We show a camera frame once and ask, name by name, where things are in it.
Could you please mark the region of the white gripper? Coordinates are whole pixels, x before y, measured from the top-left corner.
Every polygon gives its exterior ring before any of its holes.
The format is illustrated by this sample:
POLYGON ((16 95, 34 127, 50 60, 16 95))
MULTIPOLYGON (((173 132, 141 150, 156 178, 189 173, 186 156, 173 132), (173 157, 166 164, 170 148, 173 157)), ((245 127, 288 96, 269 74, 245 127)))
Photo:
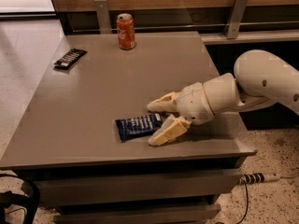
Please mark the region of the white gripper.
POLYGON ((168 94, 147 104, 150 112, 179 112, 176 118, 170 115, 150 138, 151 146, 160 146, 185 134, 191 126, 202 125, 214 119, 214 114, 206 98, 204 87, 201 83, 194 83, 185 87, 179 94, 168 94))

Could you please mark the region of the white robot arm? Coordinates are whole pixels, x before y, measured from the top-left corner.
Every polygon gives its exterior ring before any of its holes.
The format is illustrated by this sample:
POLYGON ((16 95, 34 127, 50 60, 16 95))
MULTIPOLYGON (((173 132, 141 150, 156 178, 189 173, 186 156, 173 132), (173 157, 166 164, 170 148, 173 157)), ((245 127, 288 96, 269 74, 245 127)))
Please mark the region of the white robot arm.
POLYGON ((246 112, 280 103, 299 114, 299 71, 264 50, 240 55, 234 72, 204 83, 196 82, 150 102, 150 112, 170 116, 150 138, 152 146, 164 145, 194 125, 205 124, 225 112, 246 112))

